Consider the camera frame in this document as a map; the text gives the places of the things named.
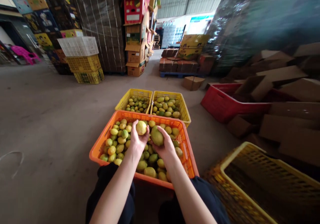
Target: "plastic wrap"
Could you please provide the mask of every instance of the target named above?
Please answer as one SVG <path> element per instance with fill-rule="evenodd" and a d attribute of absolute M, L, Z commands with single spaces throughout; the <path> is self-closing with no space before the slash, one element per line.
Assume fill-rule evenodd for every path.
<path fill-rule="evenodd" d="M 216 57 L 214 73 L 242 66 L 257 52 L 320 41 L 320 0 L 223 0 L 203 52 Z"/>
<path fill-rule="evenodd" d="M 105 72 L 125 72 L 125 31 L 122 0 L 75 0 L 85 36 L 96 37 Z"/>

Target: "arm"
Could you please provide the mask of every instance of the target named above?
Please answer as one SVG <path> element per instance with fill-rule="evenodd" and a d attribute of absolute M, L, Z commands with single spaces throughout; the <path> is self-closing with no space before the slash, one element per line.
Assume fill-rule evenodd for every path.
<path fill-rule="evenodd" d="M 158 126 L 158 130 L 164 136 L 164 146 L 158 147 L 154 144 L 153 146 L 157 153 L 160 154 L 170 174 L 186 224 L 216 224 L 216 220 L 194 188 L 180 159 L 176 155 L 170 136 L 160 126 Z"/>
<path fill-rule="evenodd" d="M 137 123 L 138 120 L 132 124 L 130 147 L 116 173 L 102 193 L 93 212 L 90 224 L 116 224 L 119 221 L 134 173 L 149 138 L 149 126 L 147 126 L 145 135 L 138 136 L 136 131 Z"/>

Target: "orange plastic crate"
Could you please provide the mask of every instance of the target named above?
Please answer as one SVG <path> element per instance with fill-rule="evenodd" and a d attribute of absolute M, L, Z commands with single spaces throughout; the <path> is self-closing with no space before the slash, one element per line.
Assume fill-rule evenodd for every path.
<path fill-rule="evenodd" d="M 101 154 L 103 154 L 103 146 L 105 145 L 106 139 L 108 139 L 111 136 L 109 130 L 112 128 L 115 122 L 120 121 L 121 119 L 124 119 L 124 118 L 128 122 L 134 122 L 136 119 L 147 120 L 147 121 L 153 120 L 156 122 L 157 125 L 163 123 L 163 124 L 169 125 L 170 127 L 178 128 L 180 131 L 180 134 L 177 136 L 176 140 L 180 142 L 181 150 L 183 152 L 183 158 L 181 159 L 181 163 L 184 169 L 186 170 L 189 178 L 194 178 L 195 176 L 199 176 L 196 161 L 194 160 L 191 144 L 187 134 L 187 128 L 183 123 L 183 121 L 178 119 L 168 118 L 168 117 L 155 116 L 155 115 L 144 114 L 144 113 L 128 112 L 123 110 L 118 110 L 114 112 L 111 119 L 109 120 L 109 122 L 103 129 L 102 133 L 100 134 L 98 140 L 92 147 L 89 154 L 89 158 L 92 161 L 97 162 L 100 166 L 109 164 L 109 162 L 103 161 L 99 159 L 99 157 Z M 144 180 L 154 185 L 173 189 L 173 185 L 169 182 L 161 181 L 159 179 L 152 178 L 137 172 L 134 174 L 134 177 L 136 179 Z"/>

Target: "hand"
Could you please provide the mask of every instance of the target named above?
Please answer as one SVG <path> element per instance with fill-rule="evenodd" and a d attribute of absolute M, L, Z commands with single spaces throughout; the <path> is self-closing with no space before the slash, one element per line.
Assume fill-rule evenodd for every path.
<path fill-rule="evenodd" d="M 164 145 L 157 146 L 152 142 L 152 140 L 150 141 L 150 143 L 152 144 L 156 152 L 161 156 L 164 163 L 167 163 L 169 165 L 169 162 L 175 158 L 178 158 L 178 156 L 176 154 L 176 150 L 174 149 L 174 145 L 169 134 L 160 126 L 158 126 L 158 130 L 162 133 L 164 137 Z"/>
<path fill-rule="evenodd" d="M 131 130 L 131 141 L 130 141 L 130 147 L 136 152 L 137 155 L 142 154 L 144 147 L 147 144 L 147 141 L 149 139 L 149 125 L 147 125 L 147 131 L 143 136 L 138 135 L 136 130 L 136 125 L 138 123 L 138 119 L 134 121 L 132 124 L 132 130 Z"/>

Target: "person's left hand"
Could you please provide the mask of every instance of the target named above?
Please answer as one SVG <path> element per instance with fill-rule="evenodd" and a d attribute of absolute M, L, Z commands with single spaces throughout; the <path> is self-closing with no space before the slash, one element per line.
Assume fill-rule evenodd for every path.
<path fill-rule="evenodd" d="M 132 130 L 131 130 L 131 141 L 130 141 L 130 147 L 135 152 L 137 152 L 138 155 L 141 155 L 144 151 L 144 147 L 147 144 L 147 141 L 149 139 L 149 125 L 147 125 L 147 131 L 144 135 L 138 135 L 136 130 L 136 125 L 138 123 L 138 119 L 134 121 L 132 124 Z"/>

